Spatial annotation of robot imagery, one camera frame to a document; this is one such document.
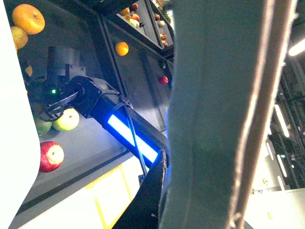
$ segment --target gray fabric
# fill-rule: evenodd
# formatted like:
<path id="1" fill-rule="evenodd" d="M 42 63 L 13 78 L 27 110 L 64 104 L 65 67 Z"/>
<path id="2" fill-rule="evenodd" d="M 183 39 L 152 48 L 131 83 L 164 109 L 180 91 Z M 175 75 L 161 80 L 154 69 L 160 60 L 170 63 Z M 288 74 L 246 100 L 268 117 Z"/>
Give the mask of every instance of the gray fabric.
<path id="1" fill-rule="evenodd" d="M 161 229 L 225 228 L 249 104 L 260 1 L 175 1 L 170 186 Z"/>

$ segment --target yellow apple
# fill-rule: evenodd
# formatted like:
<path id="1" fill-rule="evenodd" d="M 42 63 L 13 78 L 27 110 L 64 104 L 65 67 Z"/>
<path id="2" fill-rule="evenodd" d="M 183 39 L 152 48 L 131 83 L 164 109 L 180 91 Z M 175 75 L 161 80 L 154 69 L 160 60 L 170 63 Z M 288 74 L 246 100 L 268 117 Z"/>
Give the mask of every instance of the yellow apple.
<path id="1" fill-rule="evenodd" d="M 63 115 L 52 123 L 54 129 L 59 131 L 69 131 L 77 127 L 80 115 L 74 108 L 66 109 Z"/>

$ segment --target white surface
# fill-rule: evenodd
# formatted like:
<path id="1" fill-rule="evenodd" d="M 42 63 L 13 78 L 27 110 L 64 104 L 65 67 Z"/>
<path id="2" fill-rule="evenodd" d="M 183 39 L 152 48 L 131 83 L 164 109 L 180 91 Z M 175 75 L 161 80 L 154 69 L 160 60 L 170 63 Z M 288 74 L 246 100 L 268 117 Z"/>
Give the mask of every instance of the white surface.
<path id="1" fill-rule="evenodd" d="M 122 170 L 134 198 L 140 187 L 138 175 L 142 174 L 139 160 L 131 157 L 122 164 Z M 110 225 L 129 205 L 130 197 L 119 169 L 98 180 L 92 188 L 82 188 L 20 229 L 103 229 L 94 198 L 98 199 L 106 225 Z"/>
<path id="2" fill-rule="evenodd" d="M 8 228 L 39 169 L 40 145 L 3 1 L 0 1 L 0 228 Z"/>
<path id="3" fill-rule="evenodd" d="M 251 195 L 245 220 L 254 229 L 303 229 L 305 188 Z"/>

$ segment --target red apple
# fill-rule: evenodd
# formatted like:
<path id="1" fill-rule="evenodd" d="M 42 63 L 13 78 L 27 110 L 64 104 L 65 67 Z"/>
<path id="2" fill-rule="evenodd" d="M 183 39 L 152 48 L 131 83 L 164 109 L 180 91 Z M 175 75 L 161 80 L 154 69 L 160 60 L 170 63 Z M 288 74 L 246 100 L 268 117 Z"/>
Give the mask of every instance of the red apple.
<path id="1" fill-rule="evenodd" d="M 139 5 L 138 5 L 137 3 L 134 3 L 134 4 L 130 7 L 131 11 L 137 11 L 138 8 L 139 8 Z"/>
<path id="2" fill-rule="evenodd" d="M 62 164 L 64 153 L 62 147 L 58 143 L 53 141 L 41 142 L 40 150 L 40 172 L 52 172 Z"/>
<path id="3" fill-rule="evenodd" d="M 136 14 L 136 13 L 134 13 L 134 14 L 132 15 L 132 19 L 134 19 L 134 20 L 140 22 L 140 17 L 139 17 L 139 15 Z"/>
<path id="4" fill-rule="evenodd" d="M 156 13 L 156 14 L 154 15 L 154 19 L 155 19 L 156 21 L 160 20 L 160 15 Z"/>
<path id="5" fill-rule="evenodd" d="M 168 84 L 168 78 L 167 78 L 167 76 L 166 76 L 166 75 L 161 76 L 161 77 L 159 78 L 159 83 L 160 83 L 160 84 Z"/>

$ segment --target black metal beam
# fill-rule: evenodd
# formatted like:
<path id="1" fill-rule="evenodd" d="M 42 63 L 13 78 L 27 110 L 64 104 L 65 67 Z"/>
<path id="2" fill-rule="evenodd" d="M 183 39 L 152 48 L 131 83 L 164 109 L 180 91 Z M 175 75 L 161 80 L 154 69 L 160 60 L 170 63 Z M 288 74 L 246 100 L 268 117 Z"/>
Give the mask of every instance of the black metal beam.
<path id="1" fill-rule="evenodd" d="M 117 14 L 123 9 L 130 7 L 132 4 L 137 2 L 137 0 L 90 0 L 90 6 L 96 10 L 99 14 L 103 16 Z"/>

